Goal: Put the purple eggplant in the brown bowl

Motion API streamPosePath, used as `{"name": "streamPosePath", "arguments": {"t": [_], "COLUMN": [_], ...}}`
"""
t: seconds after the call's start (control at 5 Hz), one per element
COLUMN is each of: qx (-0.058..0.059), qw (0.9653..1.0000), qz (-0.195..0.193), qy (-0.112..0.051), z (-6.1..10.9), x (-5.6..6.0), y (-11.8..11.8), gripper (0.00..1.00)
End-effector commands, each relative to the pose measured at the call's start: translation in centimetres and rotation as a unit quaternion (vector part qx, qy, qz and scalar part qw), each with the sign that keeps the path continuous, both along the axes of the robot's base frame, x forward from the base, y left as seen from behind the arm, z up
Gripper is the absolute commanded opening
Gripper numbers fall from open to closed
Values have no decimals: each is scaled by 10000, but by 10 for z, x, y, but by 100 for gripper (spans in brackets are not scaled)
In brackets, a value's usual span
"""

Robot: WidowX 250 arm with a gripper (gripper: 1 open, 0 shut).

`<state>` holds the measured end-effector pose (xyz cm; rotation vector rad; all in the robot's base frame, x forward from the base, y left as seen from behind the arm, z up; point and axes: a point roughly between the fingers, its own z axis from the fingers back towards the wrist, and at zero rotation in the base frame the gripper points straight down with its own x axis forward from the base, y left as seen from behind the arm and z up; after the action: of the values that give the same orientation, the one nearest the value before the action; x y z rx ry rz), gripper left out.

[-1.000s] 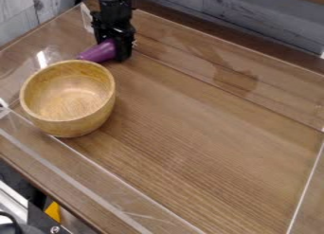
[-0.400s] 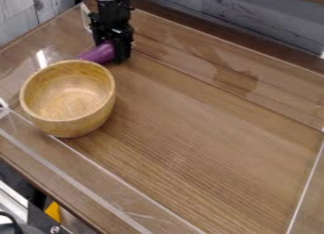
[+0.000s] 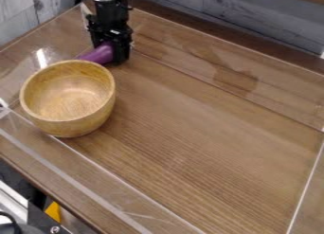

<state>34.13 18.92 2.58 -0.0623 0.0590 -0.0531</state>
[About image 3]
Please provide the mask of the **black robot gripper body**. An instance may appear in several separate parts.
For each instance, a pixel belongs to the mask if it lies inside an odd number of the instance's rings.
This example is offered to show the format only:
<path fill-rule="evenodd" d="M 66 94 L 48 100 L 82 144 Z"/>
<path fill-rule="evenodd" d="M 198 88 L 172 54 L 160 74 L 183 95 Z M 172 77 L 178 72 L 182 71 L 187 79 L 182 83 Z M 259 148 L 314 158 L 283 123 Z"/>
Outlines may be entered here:
<path fill-rule="evenodd" d="M 107 31 L 110 41 L 123 33 L 134 30 L 128 25 L 130 11 L 134 9 L 128 0 L 92 0 L 95 13 L 87 16 L 87 29 L 100 27 Z"/>

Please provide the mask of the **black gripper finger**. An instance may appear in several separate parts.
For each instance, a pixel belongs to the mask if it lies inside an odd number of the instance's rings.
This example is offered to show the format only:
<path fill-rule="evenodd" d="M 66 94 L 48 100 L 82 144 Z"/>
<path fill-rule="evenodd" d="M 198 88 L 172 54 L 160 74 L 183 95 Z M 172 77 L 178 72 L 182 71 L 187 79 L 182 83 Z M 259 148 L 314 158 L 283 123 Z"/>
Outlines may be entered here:
<path fill-rule="evenodd" d="M 132 35 L 123 33 L 112 39 L 114 60 L 116 64 L 122 64 L 130 60 Z"/>
<path fill-rule="evenodd" d="M 91 41 L 94 44 L 94 47 L 98 47 L 103 43 L 107 43 L 110 41 L 110 37 L 107 35 L 107 31 L 102 29 L 100 27 L 91 27 L 88 29 Z"/>

